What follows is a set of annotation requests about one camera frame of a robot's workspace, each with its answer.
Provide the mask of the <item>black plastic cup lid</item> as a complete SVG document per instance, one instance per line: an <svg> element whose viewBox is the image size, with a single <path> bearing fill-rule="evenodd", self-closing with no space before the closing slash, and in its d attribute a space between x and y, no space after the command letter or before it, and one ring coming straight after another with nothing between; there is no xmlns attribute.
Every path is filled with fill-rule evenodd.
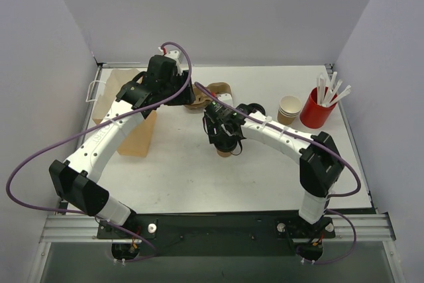
<svg viewBox="0 0 424 283"><path fill-rule="evenodd" d="M216 142L214 145L218 152L232 153L238 146L238 142Z"/></svg>

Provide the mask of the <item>brown paper coffee cup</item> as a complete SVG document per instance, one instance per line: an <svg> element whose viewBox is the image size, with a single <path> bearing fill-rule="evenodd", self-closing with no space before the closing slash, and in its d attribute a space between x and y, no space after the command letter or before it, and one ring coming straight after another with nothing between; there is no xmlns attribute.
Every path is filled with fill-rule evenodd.
<svg viewBox="0 0 424 283"><path fill-rule="evenodd" d="M217 150L217 154L222 158L228 158L232 155L230 152L222 152L220 150Z"/></svg>

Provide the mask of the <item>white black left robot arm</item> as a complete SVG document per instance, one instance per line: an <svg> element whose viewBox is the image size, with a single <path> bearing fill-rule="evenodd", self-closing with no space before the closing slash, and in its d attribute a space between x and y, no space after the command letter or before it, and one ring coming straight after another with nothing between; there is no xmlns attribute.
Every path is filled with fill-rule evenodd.
<svg viewBox="0 0 424 283"><path fill-rule="evenodd" d="M98 185L108 161L137 126L150 114L147 106L188 105L194 101L190 75L180 68L181 52L173 50L151 57L139 72L116 94L102 127L97 129L64 162L49 167L56 193L88 216L112 222L120 237L130 237L136 221L133 211Z"/></svg>

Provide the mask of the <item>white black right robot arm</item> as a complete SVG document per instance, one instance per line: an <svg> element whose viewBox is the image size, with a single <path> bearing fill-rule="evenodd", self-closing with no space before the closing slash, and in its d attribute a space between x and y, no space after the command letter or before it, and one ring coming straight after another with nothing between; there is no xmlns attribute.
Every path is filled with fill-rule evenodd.
<svg viewBox="0 0 424 283"><path fill-rule="evenodd" d="M237 106L237 111L215 101L203 112L203 128L209 142L219 152L231 153L244 139L254 140L281 152L299 165L299 181L304 189L299 216L311 225L325 214L329 195L345 165L320 144L339 154L332 137L321 132L311 135L291 129L266 116L257 104Z"/></svg>

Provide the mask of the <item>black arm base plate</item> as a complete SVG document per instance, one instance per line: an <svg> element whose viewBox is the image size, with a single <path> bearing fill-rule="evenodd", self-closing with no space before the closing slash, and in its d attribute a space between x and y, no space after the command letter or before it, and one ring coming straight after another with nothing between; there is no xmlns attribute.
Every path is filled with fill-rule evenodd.
<svg viewBox="0 0 424 283"><path fill-rule="evenodd" d="M98 239L112 241L118 258L158 256L292 256L304 245L322 255L318 240L335 238L333 220L304 221L296 210L135 214L120 228L102 221Z"/></svg>

